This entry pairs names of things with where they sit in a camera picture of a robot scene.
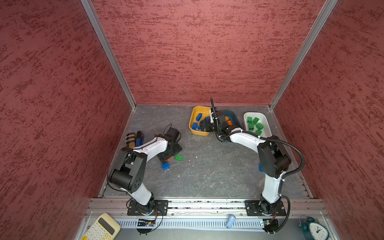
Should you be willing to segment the blue long lego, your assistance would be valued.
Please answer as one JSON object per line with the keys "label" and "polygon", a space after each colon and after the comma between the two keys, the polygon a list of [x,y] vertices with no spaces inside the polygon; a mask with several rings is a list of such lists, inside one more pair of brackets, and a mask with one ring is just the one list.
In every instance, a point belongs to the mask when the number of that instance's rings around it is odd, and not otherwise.
{"label": "blue long lego", "polygon": [[200,119],[202,118],[202,113],[199,113],[196,117],[196,121],[200,121]]}

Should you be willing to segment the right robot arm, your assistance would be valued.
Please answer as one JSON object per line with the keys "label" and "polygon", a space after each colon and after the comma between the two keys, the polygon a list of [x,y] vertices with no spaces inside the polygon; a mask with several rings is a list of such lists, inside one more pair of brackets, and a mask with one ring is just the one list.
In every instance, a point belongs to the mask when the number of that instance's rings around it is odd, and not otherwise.
{"label": "right robot arm", "polygon": [[209,113],[209,117],[199,118],[200,122],[194,124],[197,130],[214,132],[219,141],[240,144],[258,154],[260,166],[265,173],[259,211],[265,216],[270,216],[281,201],[283,177],[292,162],[285,145],[277,136],[265,138],[256,132],[243,130],[230,123],[230,119],[216,109],[210,109]]}

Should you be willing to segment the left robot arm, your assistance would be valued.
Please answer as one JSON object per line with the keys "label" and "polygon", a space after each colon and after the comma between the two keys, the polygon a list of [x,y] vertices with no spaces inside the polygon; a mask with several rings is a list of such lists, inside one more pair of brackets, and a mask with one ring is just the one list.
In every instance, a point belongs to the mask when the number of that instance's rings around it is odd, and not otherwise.
{"label": "left robot arm", "polygon": [[143,183],[147,162],[158,157],[167,169],[169,159],[182,150],[180,140],[181,133],[170,127],[165,134],[156,135],[144,145],[121,149],[109,168],[107,183],[117,191],[128,193],[140,207],[152,210],[154,195]]}

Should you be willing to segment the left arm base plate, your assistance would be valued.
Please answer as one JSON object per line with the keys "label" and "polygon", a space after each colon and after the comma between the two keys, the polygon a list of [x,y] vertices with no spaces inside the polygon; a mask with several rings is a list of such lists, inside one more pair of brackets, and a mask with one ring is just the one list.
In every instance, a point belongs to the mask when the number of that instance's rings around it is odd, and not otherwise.
{"label": "left arm base plate", "polygon": [[148,205],[141,205],[135,200],[131,200],[128,204],[128,216],[150,216],[154,217],[156,214],[166,216],[168,212],[168,200],[153,200],[149,201]]}

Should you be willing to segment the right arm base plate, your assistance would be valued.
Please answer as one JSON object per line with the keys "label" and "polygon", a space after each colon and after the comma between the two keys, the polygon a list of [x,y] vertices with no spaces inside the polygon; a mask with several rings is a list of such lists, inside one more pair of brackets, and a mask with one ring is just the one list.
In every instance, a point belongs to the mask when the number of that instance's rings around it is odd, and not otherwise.
{"label": "right arm base plate", "polygon": [[281,200],[270,204],[265,200],[246,200],[245,201],[245,210],[247,216],[256,216],[256,217],[283,217],[286,216],[286,209]]}

